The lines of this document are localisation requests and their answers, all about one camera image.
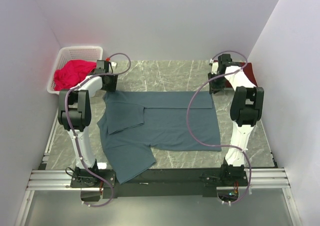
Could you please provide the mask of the blue-grey t-shirt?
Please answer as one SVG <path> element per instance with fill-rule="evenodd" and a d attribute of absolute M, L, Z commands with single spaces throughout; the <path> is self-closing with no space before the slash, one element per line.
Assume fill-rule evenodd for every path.
<path fill-rule="evenodd" d="M 110 92 L 98 121 L 100 141 L 123 184 L 155 164 L 152 148 L 220 151 L 217 114 L 207 92 Z"/>

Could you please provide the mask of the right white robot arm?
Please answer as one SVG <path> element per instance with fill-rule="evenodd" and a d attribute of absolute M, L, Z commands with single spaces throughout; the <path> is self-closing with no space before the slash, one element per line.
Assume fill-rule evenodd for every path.
<path fill-rule="evenodd" d="M 262 117 L 264 89 L 258 87 L 245 73 L 247 61 L 233 61 L 229 52 L 225 51 L 212 58 L 208 74 L 209 92 L 216 94 L 226 87 L 228 82 L 234 90 L 230 107 L 232 135 L 224 163 L 233 167 L 245 165 L 244 153 L 256 123 Z"/>

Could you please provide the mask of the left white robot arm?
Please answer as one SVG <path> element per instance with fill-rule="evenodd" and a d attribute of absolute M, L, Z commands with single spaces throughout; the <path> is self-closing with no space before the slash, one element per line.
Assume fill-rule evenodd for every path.
<path fill-rule="evenodd" d="M 109 58 L 96 62 L 70 60 L 54 73 L 55 90 L 59 92 L 58 122 L 68 132 L 76 153 L 76 169 L 85 169 L 82 181 L 88 187 L 100 181 L 97 160 L 92 152 L 89 125 L 92 120 L 90 98 L 99 90 L 114 92 L 118 76 L 116 64 Z"/>

